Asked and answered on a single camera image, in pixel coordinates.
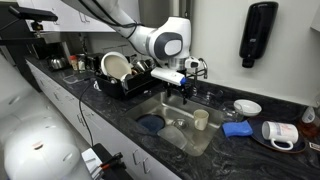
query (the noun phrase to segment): kettle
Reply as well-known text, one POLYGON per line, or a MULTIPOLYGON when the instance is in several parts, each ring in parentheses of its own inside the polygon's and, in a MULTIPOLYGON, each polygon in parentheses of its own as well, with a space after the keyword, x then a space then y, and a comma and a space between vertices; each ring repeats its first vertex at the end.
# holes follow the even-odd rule
POLYGON ((53 57, 49 60, 49 66, 54 70, 63 69, 69 65, 69 62, 64 57, 53 57))

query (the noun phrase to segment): blue sponge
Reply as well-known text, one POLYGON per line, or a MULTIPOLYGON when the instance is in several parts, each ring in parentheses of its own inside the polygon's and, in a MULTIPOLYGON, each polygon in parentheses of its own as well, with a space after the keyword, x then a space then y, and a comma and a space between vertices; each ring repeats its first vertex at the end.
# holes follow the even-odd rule
POLYGON ((248 121, 243 121, 238 123, 234 123, 234 122, 224 123, 222 127, 226 137, 250 136, 253 133, 252 128, 249 125, 248 121))

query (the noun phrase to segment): cable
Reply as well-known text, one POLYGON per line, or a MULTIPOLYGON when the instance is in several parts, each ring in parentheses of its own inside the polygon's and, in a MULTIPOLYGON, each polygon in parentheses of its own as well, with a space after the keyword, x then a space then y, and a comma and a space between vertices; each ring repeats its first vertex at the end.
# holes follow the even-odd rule
POLYGON ((133 28, 133 27, 137 27, 140 25, 143 25, 142 23, 129 23, 129 24, 120 24, 118 21, 116 21, 115 19, 113 19, 104 9, 103 7, 99 4, 99 2, 97 2, 96 0, 93 0, 93 3, 113 22, 108 22, 105 19, 99 17, 96 13, 94 13, 88 6, 87 4, 85 4, 83 2, 83 0, 79 0, 79 2, 92 14, 94 15, 97 19, 99 19, 100 21, 110 25, 110 26, 116 26, 116 27, 122 27, 122 28, 133 28))
POLYGON ((16 20, 10 22, 9 24, 7 24, 7 25, 5 25, 4 27, 2 27, 2 28, 0 29, 0 31, 8 28, 9 26, 11 26, 12 24, 14 24, 14 23, 16 23, 16 22, 18 22, 18 21, 20 21, 20 19, 16 19, 16 20))
POLYGON ((84 123, 86 124, 87 126, 87 129, 88 129, 88 132, 89 132, 89 135, 90 135, 90 140, 91 140, 91 147, 93 147, 93 138, 92 138, 92 134, 91 134, 91 131, 90 131, 90 128, 87 124, 87 121, 86 119, 84 118, 84 115, 82 113, 82 108, 81 108, 81 99, 82 99, 82 96, 84 95, 84 93, 89 89, 89 87, 93 84, 94 82, 89 82, 89 85, 83 90, 82 94, 80 95, 80 98, 79 98, 79 109, 80 109, 80 113, 81 113, 81 117, 84 121, 84 123))
POLYGON ((137 26, 134 27, 133 31, 129 34, 128 37, 126 37, 126 39, 129 39, 133 35, 133 33, 136 31, 136 29, 137 29, 137 26))

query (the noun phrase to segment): sink basin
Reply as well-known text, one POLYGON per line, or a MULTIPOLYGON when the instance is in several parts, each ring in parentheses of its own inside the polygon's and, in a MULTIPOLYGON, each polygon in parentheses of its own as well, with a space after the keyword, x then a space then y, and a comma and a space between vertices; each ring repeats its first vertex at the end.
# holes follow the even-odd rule
POLYGON ((182 102, 179 96, 168 98, 165 92, 161 92, 127 111, 126 117, 132 120, 147 114, 162 117, 165 126, 177 127, 187 139, 187 145, 182 150, 189 155, 200 156, 221 125, 221 112, 190 100, 185 105, 182 102), (197 109, 209 112, 208 124, 203 131, 194 127, 193 112, 197 109))

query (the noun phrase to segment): sink drain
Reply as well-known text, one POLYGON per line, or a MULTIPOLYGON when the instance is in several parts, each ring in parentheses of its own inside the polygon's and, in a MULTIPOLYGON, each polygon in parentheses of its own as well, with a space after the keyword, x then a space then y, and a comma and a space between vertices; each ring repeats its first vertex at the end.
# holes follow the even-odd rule
POLYGON ((174 125, 178 129, 185 129, 188 127, 188 123, 184 119, 176 119, 172 122, 172 125, 174 125))

